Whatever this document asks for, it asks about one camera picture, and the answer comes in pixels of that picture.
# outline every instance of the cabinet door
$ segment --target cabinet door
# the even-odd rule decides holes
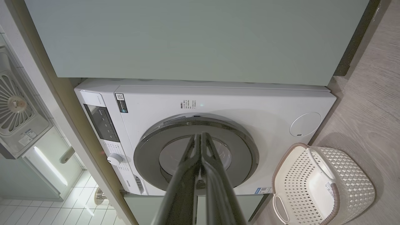
[[[152,224],[164,196],[125,195],[124,199],[139,225]]]
[[[237,195],[239,206],[246,221],[250,219],[253,212],[264,195]],[[197,200],[197,223],[196,225],[207,225],[206,197],[199,196]]]
[[[369,0],[26,0],[59,77],[324,85]]]

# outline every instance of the washing machine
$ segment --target washing machine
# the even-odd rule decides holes
[[[280,159],[310,141],[336,100],[322,86],[184,80],[87,79],[75,93],[123,188],[137,195],[164,195],[201,132],[236,194],[270,193]]]

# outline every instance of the laundry basket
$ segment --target laundry basket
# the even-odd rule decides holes
[[[280,161],[272,191],[276,215],[291,225],[341,225],[375,198],[371,181],[346,153],[303,143],[292,145]]]

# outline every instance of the fan grille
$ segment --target fan grille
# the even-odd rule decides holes
[[[14,81],[8,71],[4,71],[0,73],[0,134],[2,135],[12,134],[35,115],[35,111],[28,102],[26,102],[27,107],[24,112],[12,112],[7,105],[11,96],[21,96],[26,100],[19,84]]]

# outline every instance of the circular cover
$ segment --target circular cover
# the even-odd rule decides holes
[[[259,160],[258,150],[243,127],[218,115],[183,114],[160,121],[145,132],[134,152],[134,164],[139,174],[153,186],[166,191],[174,168],[171,167],[171,161],[168,162],[162,156],[168,157],[166,153],[169,152],[174,154],[174,159],[180,161],[186,142],[175,145],[179,146],[177,153],[173,153],[172,149],[168,150],[168,146],[201,132],[209,133],[214,143],[220,143],[219,147],[225,148],[219,154],[226,157],[229,155],[228,159],[221,161],[233,187],[240,185],[254,173]]]

